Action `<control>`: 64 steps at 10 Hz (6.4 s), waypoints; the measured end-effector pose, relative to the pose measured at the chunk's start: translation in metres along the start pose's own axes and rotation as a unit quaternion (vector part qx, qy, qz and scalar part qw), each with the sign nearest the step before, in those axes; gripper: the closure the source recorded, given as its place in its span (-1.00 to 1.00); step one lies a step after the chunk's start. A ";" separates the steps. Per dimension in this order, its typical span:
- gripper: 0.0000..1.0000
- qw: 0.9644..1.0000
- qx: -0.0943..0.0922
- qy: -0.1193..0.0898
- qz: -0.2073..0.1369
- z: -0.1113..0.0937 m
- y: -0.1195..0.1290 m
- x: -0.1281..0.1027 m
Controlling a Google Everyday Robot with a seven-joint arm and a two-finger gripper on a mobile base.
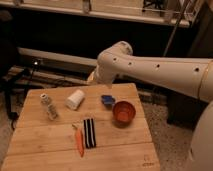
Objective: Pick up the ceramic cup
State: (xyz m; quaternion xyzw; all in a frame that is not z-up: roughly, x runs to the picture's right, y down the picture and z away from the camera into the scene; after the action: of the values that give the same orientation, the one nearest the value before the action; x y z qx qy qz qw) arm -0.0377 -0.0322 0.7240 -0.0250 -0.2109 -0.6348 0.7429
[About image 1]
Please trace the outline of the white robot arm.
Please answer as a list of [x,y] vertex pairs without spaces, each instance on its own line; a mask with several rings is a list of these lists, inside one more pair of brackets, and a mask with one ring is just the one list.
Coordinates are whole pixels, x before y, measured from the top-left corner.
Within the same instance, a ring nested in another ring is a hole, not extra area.
[[136,57],[119,41],[97,57],[90,84],[112,84],[126,75],[207,102],[196,125],[183,171],[213,171],[213,59]]

